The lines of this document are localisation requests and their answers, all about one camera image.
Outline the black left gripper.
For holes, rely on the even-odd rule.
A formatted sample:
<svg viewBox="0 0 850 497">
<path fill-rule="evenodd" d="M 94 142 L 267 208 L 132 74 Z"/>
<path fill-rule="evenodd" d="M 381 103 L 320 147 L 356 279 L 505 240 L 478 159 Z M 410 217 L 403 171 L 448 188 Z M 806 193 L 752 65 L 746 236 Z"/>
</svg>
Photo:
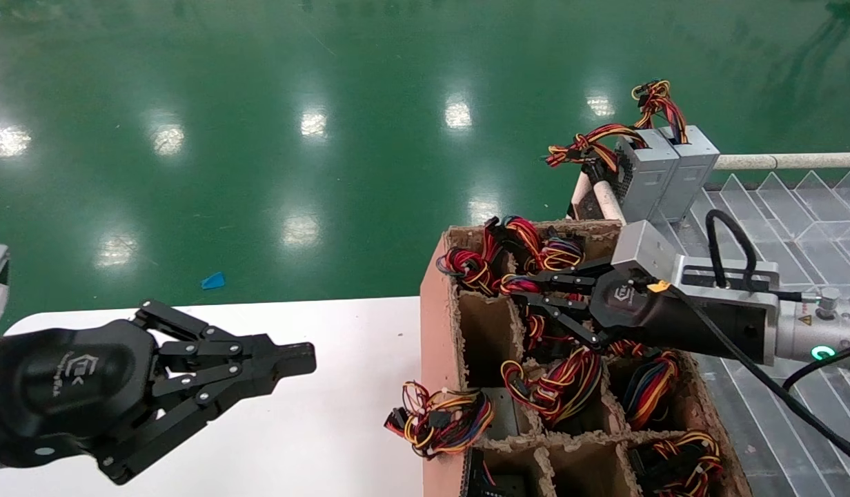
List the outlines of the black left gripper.
<svg viewBox="0 0 850 497">
<path fill-rule="evenodd" d="M 150 388 L 157 362 L 172 373 Z M 0 338 L 0 469 L 97 459 L 126 484 L 242 400 L 317 370 L 309 342 L 233 335 L 158 301 L 132 321 Z"/>
</svg>

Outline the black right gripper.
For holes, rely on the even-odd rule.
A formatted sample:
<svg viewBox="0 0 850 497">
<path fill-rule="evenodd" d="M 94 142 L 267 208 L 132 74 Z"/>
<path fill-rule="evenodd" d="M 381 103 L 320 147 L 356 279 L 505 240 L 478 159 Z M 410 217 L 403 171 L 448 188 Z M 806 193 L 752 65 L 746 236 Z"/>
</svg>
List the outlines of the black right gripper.
<svg viewBox="0 0 850 497">
<path fill-rule="evenodd" d="M 747 282 L 743 261 L 725 286 L 702 275 L 709 259 L 683 255 L 602 257 L 556 271 L 511 275 L 511 299 L 589 349 L 630 340 L 646 347 L 769 364 L 780 329 L 775 264 L 754 265 L 769 281 Z M 588 302 L 545 293 L 590 295 Z M 593 330 L 586 327 L 591 321 Z"/>
</svg>

